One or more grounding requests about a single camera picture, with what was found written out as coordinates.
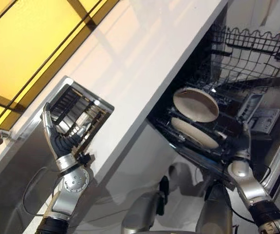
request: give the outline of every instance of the black wire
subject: black wire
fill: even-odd
[[[54,184],[53,184],[53,187],[52,187],[52,192],[51,192],[51,198],[53,198],[53,196],[54,196],[54,189],[56,188],[56,186],[59,184],[59,182],[61,181],[61,176],[59,175],[57,178],[56,178],[56,180],[55,180],[55,182],[54,182]]]
[[[24,191],[24,193],[23,193],[23,197],[22,197],[23,209],[24,209],[24,211],[25,211],[27,214],[32,215],[32,216],[39,216],[39,217],[41,217],[41,216],[43,216],[43,214],[35,214],[35,213],[32,213],[32,212],[29,212],[29,211],[26,209],[26,206],[25,206],[25,196],[26,196],[26,193],[27,193],[29,187],[31,186],[31,183],[35,180],[35,178],[39,175],[39,173],[40,173],[41,171],[44,171],[44,170],[47,171],[48,168],[47,168],[47,167],[42,167],[42,168],[40,168],[40,169],[34,174],[34,176],[33,176],[33,177],[31,178],[31,180],[28,182],[28,184],[27,184],[27,186],[26,186],[26,188],[25,188],[25,191]]]
[[[238,233],[239,224],[233,225],[233,228],[235,228],[234,234],[237,234]]]
[[[223,167],[222,175],[224,175],[224,171],[225,171],[225,168],[226,168],[226,167],[227,167],[227,166]],[[241,218],[241,219],[243,219],[243,220],[245,220],[245,221],[247,221],[247,222],[249,222],[249,223],[255,224],[254,221],[252,221],[252,220],[250,220],[250,219],[248,219],[248,218],[245,218],[245,217],[241,216],[239,213],[237,213],[237,212],[233,209],[232,204],[228,201],[228,199],[226,199],[226,198],[227,198],[227,196],[226,196],[226,193],[227,193],[226,188],[223,189],[223,192],[224,192],[226,204],[227,204],[227,206],[232,210],[232,212],[233,212],[234,214],[236,214],[239,218]]]
[[[260,184],[262,184],[268,177],[269,175],[272,173],[272,170],[269,166],[266,166],[267,167],[267,171],[268,173],[266,174],[266,176],[260,181]]]

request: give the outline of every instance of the plate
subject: plate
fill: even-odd
[[[179,112],[196,122],[212,122],[219,116],[217,102],[200,89],[186,88],[175,93],[173,103]]]
[[[215,149],[219,147],[219,144],[213,138],[179,118],[171,118],[171,124],[176,130],[189,136],[193,143],[202,148]]]

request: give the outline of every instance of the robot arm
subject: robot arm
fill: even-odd
[[[88,187],[89,174],[72,154],[72,148],[78,146],[85,126],[71,137],[61,136],[52,124],[49,104],[44,106],[42,121],[46,139],[56,160],[62,189],[51,200],[37,234],[65,234],[76,204]]]
[[[243,125],[243,135],[234,142],[236,153],[228,173],[261,234],[280,233],[280,210],[264,187],[254,178],[250,168],[250,131]]]

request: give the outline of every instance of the white plate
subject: white plate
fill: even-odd
[[[189,136],[192,142],[202,148],[215,149],[219,147],[219,144],[206,133],[179,118],[171,118],[171,124],[175,129]]]
[[[196,122],[212,122],[219,115],[219,107],[212,96],[199,89],[187,88],[173,96],[175,107]]]

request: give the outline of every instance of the dishwasher rack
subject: dishwasher rack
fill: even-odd
[[[200,53],[208,56],[200,62],[197,69],[190,69],[191,64],[199,60],[200,54],[197,51],[192,53],[151,111],[149,121],[173,147],[187,147],[219,161],[229,154],[225,136],[237,137],[241,132],[238,113],[247,107],[249,98],[253,95],[261,97],[277,79],[280,61],[275,60],[275,54],[280,50],[280,34],[262,34],[258,30],[240,31],[238,28],[212,25],[204,38],[209,38],[210,47],[196,50],[201,50]],[[184,87],[201,89],[210,94],[219,106],[219,117],[210,123],[197,123],[182,115],[174,107],[172,96],[176,90]],[[260,101],[261,99],[256,103],[254,111]],[[208,134],[218,142],[219,147],[209,150],[194,144],[188,136],[172,127],[172,117]]]

